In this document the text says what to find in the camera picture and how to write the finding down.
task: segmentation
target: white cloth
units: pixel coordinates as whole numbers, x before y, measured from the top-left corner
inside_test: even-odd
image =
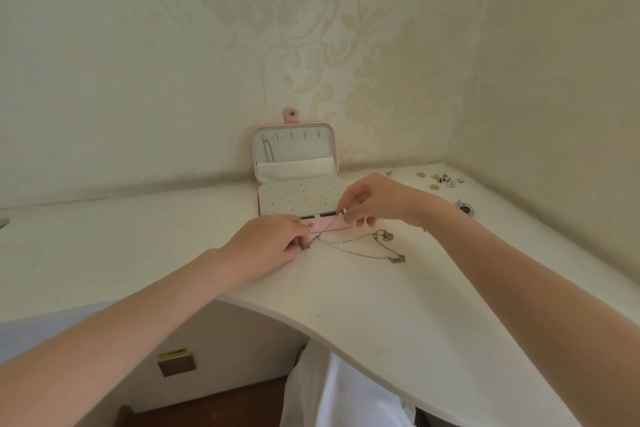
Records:
[[[280,427],[413,427],[415,409],[316,341],[289,375]]]

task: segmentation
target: forearm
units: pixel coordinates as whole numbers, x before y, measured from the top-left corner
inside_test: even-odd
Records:
[[[218,250],[0,366],[0,418],[74,425],[189,316],[236,285]]]
[[[476,220],[425,193],[414,225],[445,248],[586,427],[637,425],[640,328]]]

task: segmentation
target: left hand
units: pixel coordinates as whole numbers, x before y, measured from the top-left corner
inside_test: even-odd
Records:
[[[220,252],[249,280],[292,261],[308,243],[309,228],[298,216],[272,214],[247,221]]]

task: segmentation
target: jewelry case lid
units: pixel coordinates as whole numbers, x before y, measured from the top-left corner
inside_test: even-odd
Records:
[[[253,170],[260,183],[333,176],[338,172],[335,133],[326,123],[300,124],[286,108],[284,125],[257,128],[251,137]]]

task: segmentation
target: right hand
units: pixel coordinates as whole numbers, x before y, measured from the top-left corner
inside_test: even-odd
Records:
[[[366,223],[376,226],[376,220],[411,221],[411,212],[421,199],[429,196],[414,187],[405,186],[377,172],[351,184],[338,202],[338,213],[347,209],[346,223],[356,222],[362,227]]]

